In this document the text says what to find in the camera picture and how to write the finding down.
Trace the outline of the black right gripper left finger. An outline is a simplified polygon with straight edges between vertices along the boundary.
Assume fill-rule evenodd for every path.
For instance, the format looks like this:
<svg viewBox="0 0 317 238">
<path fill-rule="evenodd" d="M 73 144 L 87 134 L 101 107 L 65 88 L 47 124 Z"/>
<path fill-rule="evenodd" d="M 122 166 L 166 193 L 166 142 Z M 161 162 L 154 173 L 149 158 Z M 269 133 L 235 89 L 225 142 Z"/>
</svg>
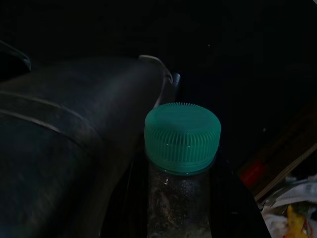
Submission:
<svg viewBox="0 0 317 238">
<path fill-rule="evenodd" d="M 99 237 L 147 113 L 173 98 L 152 56 L 77 59 L 2 82 L 1 237 Z"/>
</svg>

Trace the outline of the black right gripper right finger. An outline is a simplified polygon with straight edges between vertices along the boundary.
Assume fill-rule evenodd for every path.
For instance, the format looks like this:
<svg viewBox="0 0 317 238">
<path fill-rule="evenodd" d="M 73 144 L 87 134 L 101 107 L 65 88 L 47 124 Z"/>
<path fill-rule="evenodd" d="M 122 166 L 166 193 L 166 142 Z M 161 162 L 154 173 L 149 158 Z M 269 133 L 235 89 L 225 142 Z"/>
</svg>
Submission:
<svg viewBox="0 0 317 238">
<path fill-rule="evenodd" d="M 210 227 L 213 238 L 270 237 L 252 194 L 223 158 L 210 169 Z"/>
</svg>

